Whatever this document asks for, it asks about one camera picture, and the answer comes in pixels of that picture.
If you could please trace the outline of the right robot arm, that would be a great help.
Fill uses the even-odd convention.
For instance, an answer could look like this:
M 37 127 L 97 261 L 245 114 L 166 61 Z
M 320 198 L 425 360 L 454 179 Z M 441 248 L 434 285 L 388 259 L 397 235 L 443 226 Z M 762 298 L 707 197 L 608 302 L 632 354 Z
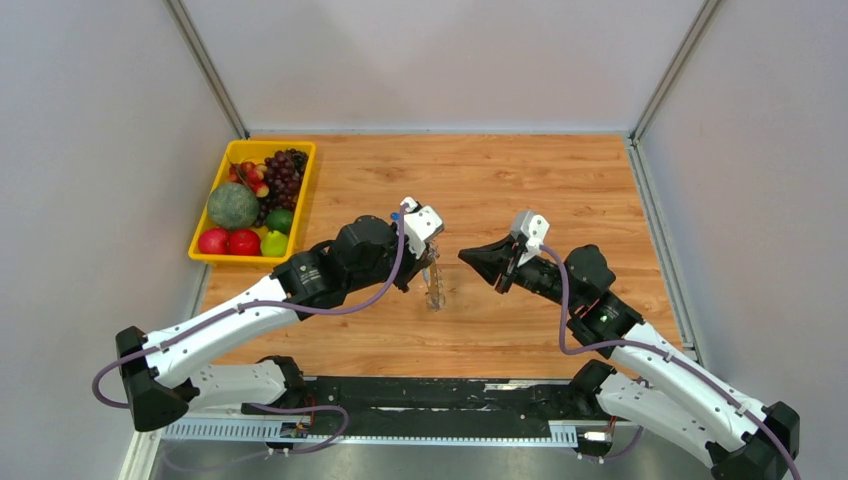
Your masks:
M 599 354 L 572 379 L 580 415 L 604 411 L 634 421 L 686 450 L 715 479 L 800 478 L 799 414 L 741 392 L 674 347 L 611 291 L 615 275 L 598 246 L 560 258 L 536 239 L 509 234 L 458 257 L 499 293 L 519 286 L 556 302 L 563 354 Z

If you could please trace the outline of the silver crescent key organizer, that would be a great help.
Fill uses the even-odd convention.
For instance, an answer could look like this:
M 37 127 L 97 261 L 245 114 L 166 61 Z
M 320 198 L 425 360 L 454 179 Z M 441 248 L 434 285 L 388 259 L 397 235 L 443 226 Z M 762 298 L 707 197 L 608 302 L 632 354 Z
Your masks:
M 438 312 L 445 306 L 443 275 L 438 264 L 440 254 L 437 246 L 431 246 L 427 256 L 429 265 L 423 272 L 427 283 L 426 303 L 430 311 Z

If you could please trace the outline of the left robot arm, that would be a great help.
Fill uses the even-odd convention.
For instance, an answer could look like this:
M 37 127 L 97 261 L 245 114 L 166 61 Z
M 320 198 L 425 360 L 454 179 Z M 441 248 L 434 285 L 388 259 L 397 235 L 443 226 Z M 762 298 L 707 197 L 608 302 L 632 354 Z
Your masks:
M 400 212 L 389 224 L 361 216 L 333 240 L 292 255 L 236 297 L 178 325 L 145 333 L 128 327 L 116 336 L 120 372 L 138 432 L 175 423 L 190 411 L 239 405 L 244 411 L 307 413 L 306 384 L 289 357 L 250 365 L 212 361 L 263 334 L 315 316 L 358 313 L 390 287 L 406 292 L 430 264 L 444 222 L 430 207 Z

